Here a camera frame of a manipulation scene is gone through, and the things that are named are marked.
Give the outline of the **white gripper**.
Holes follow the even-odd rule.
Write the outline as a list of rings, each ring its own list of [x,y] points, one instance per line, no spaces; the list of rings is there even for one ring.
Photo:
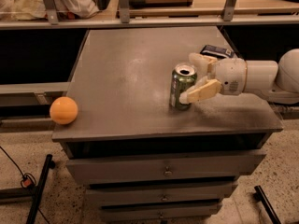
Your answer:
[[[179,96],[179,101],[188,105],[197,101],[203,101],[216,96],[239,95],[243,92],[247,78],[247,64],[240,58],[222,59],[190,53],[189,62],[197,69],[197,76],[201,77],[195,85],[188,88]],[[205,77],[215,64],[215,78]]]

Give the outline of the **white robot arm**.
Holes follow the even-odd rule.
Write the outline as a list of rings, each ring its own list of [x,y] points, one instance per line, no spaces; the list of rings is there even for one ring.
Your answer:
[[[189,60],[200,72],[200,79],[179,96],[191,104],[216,96],[252,93],[274,103],[299,102],[299,49],[291,49],[279,62],[225,58],[191,53]]]

